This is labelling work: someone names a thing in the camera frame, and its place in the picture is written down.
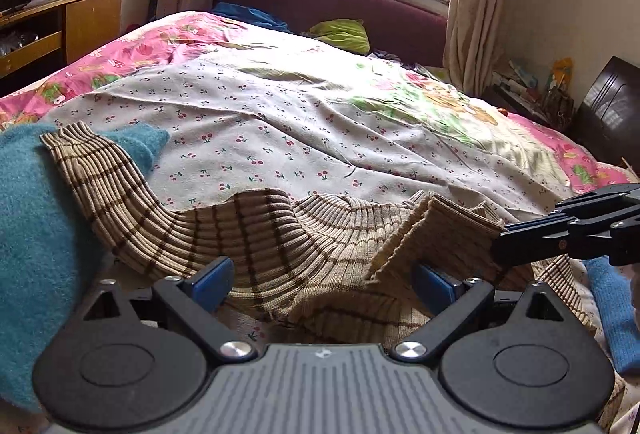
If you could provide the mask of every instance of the pink floral bedsheet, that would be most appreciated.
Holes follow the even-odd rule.
[[[37,122],[62,102],[142,68],[183,64],[247,29],[241,22],[195,11],[147,24],[63,68],[39,87],[0,98],[0,128]]]
[[[525,128],[537,142],[548,148],[569,178],[574,191],[581,194],[615,183],[629,183],[630,173],[620,167],[597,161],[586,149],[556,130],[509,114],[509,118]]]

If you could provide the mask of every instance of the bed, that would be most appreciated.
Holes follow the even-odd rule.
[[[199,12],[148,24],[0,100],[3,128],[37,120],[164,128],[170,142],[148,182],[163,205],[180,209],[262,187],[293,199],[331,192],[375,202],[428,190],[467,207],[486,202],[513,223],[636,180],[429,75]],[[119,263],[110,270],[138,283]],[[577,262],[574,270],[604,346],[584,270]],[[287,337],[229,308],[219,317],[258,344]],[[614,428],[627,425],[639,396],[627,393]]]

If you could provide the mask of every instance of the striped knit sweater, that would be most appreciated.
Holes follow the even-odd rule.
[[[190,276],[219,255],[236,265],[228,300],[261,320],[318,339],[386,348],[428,316],[409,283],[421,262],[460,279],[478,276],[522,290],[548,282],[588,325],[566,258],[503,273],[491,259],[502,223],[419,192],[402,204],[330,194],[292,202],[279,190],[240,192],[222,204],[164,208],[126,152],[78,123],[44,134],[96,235],[121,261],[159,278]]]

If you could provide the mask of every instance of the dark wooden furniture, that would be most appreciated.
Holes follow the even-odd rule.
[[[567,136],[597,160],[640,170],[640,69],[613,57],[580,104]]]
[[[0,96],[52,74],[120,35],[122,0],[59,0],[0,17],[0,35],[34,32],[35,42],[0,57]]]
[[[528,118],[532,122],[551,127],[551,122],[534,104],[528,102],[516,93],[508,90],[504,85],[492,85],[487,87],[482,94],[482,99],[492,106],[501,107]]]

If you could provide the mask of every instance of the cabinet drawer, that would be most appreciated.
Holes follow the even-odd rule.
[[[65,8],[65,55],[71,64],[120,35],[122,0],[80,0]]]
[[[62,32],[52,33],[46,37],[26,45],[24,48],[12,51],[4,57],[0,57],[0,78],[5,77],[20,68],[31,64],[33,61],[48,55],[62,47]]]

